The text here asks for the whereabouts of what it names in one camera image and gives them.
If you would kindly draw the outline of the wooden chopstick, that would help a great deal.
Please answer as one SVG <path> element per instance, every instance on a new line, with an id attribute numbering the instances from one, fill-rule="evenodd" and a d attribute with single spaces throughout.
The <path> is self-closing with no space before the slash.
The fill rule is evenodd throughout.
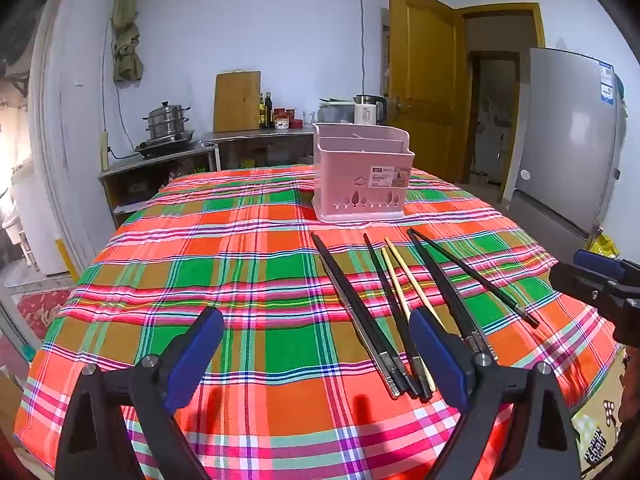
<path id="1" fill-rule="evenodd" d="M 442 322 L 442 320 L 440 319 L 439 315 L 437 314 L 437 312 L 433 308 L 433 306 L 431 304 L 431 301 L 427 299 L 427 296 L 425 295 L 425 292 L 424 292 L 422 286 L 420 285 L 420 283 L 418 282 L 416 277 L 411 272 L 411 270 L 410 270 L 408 264 L 405 262 L 404 258 L 401 257 L 401 255 L 398 252 L 398 249 L 396 248 L 396 246 L 393 244 L 393 242 L 387 236 L 384 237 L 384 240 L 385 240 L 385 244 L 387 245 L 387 247 L 390 248 L 390 251 L 392 252 L 394 258 L 396 259 L 396 261 L 401 266 L 401 269 L 407 275 L 407 278 L 408 278 L 409 282 L 411 283 L 413 289 L 416 291 L 416 294 L 420 297 L 424 307 L 427 307 L 427 309 L 432 312 L 432 315 L 434 315 L 434 317 L 440 323 L 440 325 L 442 327 L 444 327 L 444 323 Z"/>
<path id="2" fill-rule="evenodd" d="M 394 286 L 397 298 L 399 300 L 402 314 L 404 315 L 406 323 L 409 323 L 411 310 L 409 308 L 404 292 L 402 291 L 402 288 L 399 284 L 399 281 L 395 272 L 395 268 L 393 266 L 393 263 L 390 261 L 390 256 L 388 255 L 388 252 L 385 247 L 381 249 L 381 252 L 382 252 L 383 259 L 385 261 L 388 274 L 390 274 L 390 279 L 393 282 L 393 286 Z M 420 354 L 417 351 L 415 351 L 414 353 L 416 354 L 416 358 L 414 359 L 414 362 L 416 362 L 416 374 L 419 376 L 420 379 L 424 381 L 424 384 L 428 385 L 428 388 L 430 388 L 430 393 L 435 392 L 436 385 L 431 373 L 428 371 L 427 367 L 425 366 L 422 358 L 420 357 Z"/>

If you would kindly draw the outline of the wooden cutting board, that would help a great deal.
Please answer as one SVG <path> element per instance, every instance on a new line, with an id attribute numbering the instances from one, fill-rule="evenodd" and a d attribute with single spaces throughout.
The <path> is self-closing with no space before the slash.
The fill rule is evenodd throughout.
<path id="1" fill-rule="evenodd" d="M 214 133 L 259 129 L 260 71 L 216 76 Z"/>

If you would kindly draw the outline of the induction cooker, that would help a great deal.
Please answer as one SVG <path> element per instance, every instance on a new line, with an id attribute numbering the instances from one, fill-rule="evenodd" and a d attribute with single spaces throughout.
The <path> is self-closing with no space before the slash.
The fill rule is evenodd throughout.
<path id="1" fill-rule="evenodd" d="M 172 136 L 148 139 L 141 142 L 134 151 L 145 158 L 180 152 L 192 142 L 193 133 L 193 130 L 186 130 Z"/>

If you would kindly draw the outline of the green hanging cloth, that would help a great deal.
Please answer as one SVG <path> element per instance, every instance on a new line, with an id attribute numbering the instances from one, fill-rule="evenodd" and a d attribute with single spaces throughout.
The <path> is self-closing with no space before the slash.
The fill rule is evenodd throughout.
<path id="1" fill-rule="evenodd" d="M 136 24 L 138 0 L 114 0 L 111 25 L 114 81 L 135 82 L 142 79 L 143 64 L 137 47 L 140 32 Z"/>

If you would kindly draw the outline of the silver refrigerator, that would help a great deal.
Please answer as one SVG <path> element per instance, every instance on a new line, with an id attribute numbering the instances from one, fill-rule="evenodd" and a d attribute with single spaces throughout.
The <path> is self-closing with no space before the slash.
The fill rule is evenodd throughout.
<path id="1" fill-rule="evenodd" d="M 526 133 L 510 218 L 549 254 L 570 260 L 608 209 L 626 118 L 611 64 L 533 49 Z"/>

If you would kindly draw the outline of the wooden low shelf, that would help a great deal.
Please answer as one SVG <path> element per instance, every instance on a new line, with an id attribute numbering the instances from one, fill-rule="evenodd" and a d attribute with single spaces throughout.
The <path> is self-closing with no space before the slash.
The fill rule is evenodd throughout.
<path id="1" fill-rule="evenodd" d="M 119 228 L 172 180 L 220 168 L 219 148 L 197 143 L 182 152 L 124 160 L 102 171 L 99 181 L 114 225 Z"/>

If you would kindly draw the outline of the dark sauce bottle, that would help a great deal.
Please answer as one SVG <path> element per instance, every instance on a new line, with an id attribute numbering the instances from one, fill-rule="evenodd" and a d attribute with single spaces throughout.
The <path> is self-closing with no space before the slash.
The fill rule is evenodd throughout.
<path id="1" fill-rule="evenodd" d="M 272 114 L 273 114 L 273 106 L 272 106 L 271 92 L 267 91 L 265 94 L 265 115 L 266 115 L 265 123 L 266 123 L 267 129 L 273 128 Z"/>

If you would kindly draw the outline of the pink utensil basket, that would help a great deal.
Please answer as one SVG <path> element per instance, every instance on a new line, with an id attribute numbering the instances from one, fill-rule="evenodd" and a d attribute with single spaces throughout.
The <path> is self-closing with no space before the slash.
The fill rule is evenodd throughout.
<path id="1" fill-rule="evenodd" d="M 409 143 L 409 133 L 395 127 L 315 124 L 317 218 L 328 223 L 402 218 L 414 161 Z"/>

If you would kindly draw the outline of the plaid tablecloth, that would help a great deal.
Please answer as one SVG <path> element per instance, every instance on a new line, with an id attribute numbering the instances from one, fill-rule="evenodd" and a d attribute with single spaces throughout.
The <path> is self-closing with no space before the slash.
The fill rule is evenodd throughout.
<path id="1" fill-rule="evenodd" d="M 610 323 L 555 292 L 552 257 L 494 207 L 423 171 L 397 222 L 331 226 L 311 206 L 308 166 L 194 174 L 165 186 L 85 270 L 30 367 L 14 434 L 55 462 L 81 369 L 163 351 L 207 306 L 224 339 L 176 419 L 216 479 L 421 479 L 458 415 L 440 396 L 392 399 L 322 269 L 328 246 L 390 338 L 390 308 L 363 234 L 388 237 L 441 318 L 448 312 L 408 237 L 466 260 L 538 321 L 534 330 L 456 266 L 447 273 L 503 365 L 548 362 L 582 405 L 617 356 Z"/>

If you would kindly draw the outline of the black chopstick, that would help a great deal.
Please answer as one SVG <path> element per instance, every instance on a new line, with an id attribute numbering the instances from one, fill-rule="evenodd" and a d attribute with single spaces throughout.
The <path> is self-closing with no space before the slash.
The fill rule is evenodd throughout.
<path id="1" fill-rule="evenodd" d="M 433 389 L 428 382 L 427 374 L 424 370 L 419 353 L 416 351 L 416 346 L 411 340 L 409 325 L 405 313 L 401 311 L 392 286 L 390 286 L 390 281 L 387 279 L 382 263 L 376 255 L 367 233 L 363 234 L 363 239 L 367 244 L 369 255 L 375 267 L 376 274 L 378 274 L 378 279 L 381 282 L 387 302 L 390 305 L 390 310 L 392 311 L 398 334 L 405 349 L 405 354 L 411 370 L 410 384 L 413 385 L 413 390 L 416 392 L 417 396 L 420 396 L 422 401 L 426 402 L 431 400 Z"/>
<path id="2" fill-rule="evenodd" d="M 449 250 L 443 248 L 442 246 L 434 242 L 434 240 L 431 240 L 426 235 L 417 231 L 415 228 L 408 229 L 408 233 L 411 235 L 415 235 L 417 238 L 420 238 L 422 242 L 427 242 L 427 244 L 429 244 L 431 248 L 434 248 L 436 252 L 439 252 L 449 261 L 453 262 L 456 266 L 462 269 L 471 278 L 474 278 L 474 280 L 479 282 L 484 287 L 484 289 L 496 296 L 503 304 L 505 304 L 509 309 L 517 314 L 531 328 L 536 330 L 536 328 L 539 327 L 539 321 L 534 318 L 533 315 L 527 313 L 524 309 L 522 309 L 511 296 L 509 296 L 506 292 L 503 292 L 493 282 L 489 281 L 487 278 L 484 278 L 484 276 L 480 274 L 480 272 L 477 272 L 477 270 L 473 269 L 472 266 L 469 266 L 465 261 L 456 257 Z"/>
<path id="3" fill-rule="evenodd" d="M 337 296 L 340 297 L 345 309 L 352 318 L 352 324 L 360 338 L 362 344 L 366 347 L 371 360 L 374 362 L 378 374 L 381 376 L 385 387 L 394 400 L 398 399 L 408 391 L 407 382 L 398 370 L 397 365 L 388 353 L 381 338 L 374 332 L 371 323 L 366 319 L 364 314 L 364 305 L 359 296 L 352 288 L 349 280 L 346 278 L 342 269 L 331 256 L 329 249 L 322 242 L 322 239 L 315 232 L 310 234 L 314 247 L 317 248 L 326 274 L 336 290 Z"/>
<path id="4" fill-rule="evenodd" d="M 483 352 L 491 356 L 495 361 L 498 361 L 497 353 L 492 345 L 488 342 L 487 338 L 483 335 L 482 330 L 476 324 L 472 315 L 469 314 L 468 309 L 465 307 L 465 303 L 462 297 L 459 295 L 454 284 L 450 282 L 447 274 L 442 270 L 438 262 L 434 259 L 431 253 L 423 246 L 418 237 L 418 232 L 415 229 L 408 229 L 408 235 L 416 252 L 426 266 L 428 272 L 430 272 L 432 280 L 434 281 L 442 300 L 446 304 L 449 314 L 454 319 L 457 325 L 461 337 L 471 347 L 474 352 Z"/>

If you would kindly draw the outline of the wooden door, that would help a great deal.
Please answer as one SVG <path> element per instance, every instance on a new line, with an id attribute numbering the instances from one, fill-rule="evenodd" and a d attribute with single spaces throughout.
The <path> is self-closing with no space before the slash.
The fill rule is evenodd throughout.
<path id="1" fill-rule="evenodd" d="M 390 0 L 390 123 L 408 131 L 413 166 L 461 176 L 466 97 L 465 20 L 439 0 Z"/>

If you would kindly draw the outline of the red lid jar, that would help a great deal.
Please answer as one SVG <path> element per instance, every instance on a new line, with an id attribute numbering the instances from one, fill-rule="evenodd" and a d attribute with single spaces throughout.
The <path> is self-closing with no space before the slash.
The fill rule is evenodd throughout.
<path id="1" fill-rule="evenodd" d="M 290 114 L 285 108 L 275 108 L 272 112 L 273 128 L 285 130 L 290 128 Z"/>

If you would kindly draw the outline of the steel kitchen counter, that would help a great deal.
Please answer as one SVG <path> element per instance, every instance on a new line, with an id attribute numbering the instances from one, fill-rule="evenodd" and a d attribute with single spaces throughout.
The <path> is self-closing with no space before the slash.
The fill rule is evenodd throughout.
<path id="1" fill-rule="evenodd" d="M 198 140 L 213 150 L 217 169 L 303 164 L 312 160 L 313 143 L 313 128 L 207 133 Z"/>

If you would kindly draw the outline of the white electric kettle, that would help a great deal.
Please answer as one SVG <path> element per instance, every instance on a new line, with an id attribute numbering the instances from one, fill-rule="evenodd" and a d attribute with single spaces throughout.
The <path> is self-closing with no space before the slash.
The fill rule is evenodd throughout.
<path id="1" fill-rule="evenodd" d="M 359 125 L 382 125 L 387 118 L 387 100 L 384 96 L 357 94 L 355 101 L 355 122 Z"/>

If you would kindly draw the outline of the yellow plastic bag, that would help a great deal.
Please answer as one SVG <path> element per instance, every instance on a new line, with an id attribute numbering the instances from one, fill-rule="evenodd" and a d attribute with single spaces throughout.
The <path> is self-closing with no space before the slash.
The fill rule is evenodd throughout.
<path id="1" fill-rule="evenodd" d="M 620 256 L 620 250 L 615 245 L 614 240 L 603 231 L 590 240 L 587 250 L 606 258 L 616 259 Z"/>

